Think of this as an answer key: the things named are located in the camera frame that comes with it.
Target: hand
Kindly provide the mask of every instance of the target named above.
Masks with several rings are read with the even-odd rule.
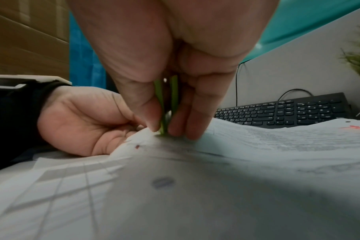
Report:
[[[140,125],[121,95],[96,87],[56,88],[38,119],[45,141],[80,156],[110,154]]]
[[[68,0],[127,105],[151,130],[161,118],[152,82],[180,75],[181,101],[168,131],[192,140],[204,133],[278,2]]]

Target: brown cardboard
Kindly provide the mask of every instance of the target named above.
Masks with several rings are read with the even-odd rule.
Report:
[[[64,0],[0,0],[0,74],[69,79],[68,42]]]

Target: paper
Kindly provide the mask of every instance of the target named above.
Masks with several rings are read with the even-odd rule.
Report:
[[[360,121],[214,119],[197,142],[145,129],[107,159],[50,157],[0,186],[0,239],[360,239]]]

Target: black keyboard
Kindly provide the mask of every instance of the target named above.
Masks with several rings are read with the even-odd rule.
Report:
[[[267,129],[311,125],[336,118],[352,119],[344,93],[218,109],[215,118]]]

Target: gray oval mark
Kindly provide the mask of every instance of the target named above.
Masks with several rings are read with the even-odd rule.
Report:
[[[175,185],[175,179],[172,177],[159,177],[152,181],[152,186],[156,189],[173,187],[173,185]]]

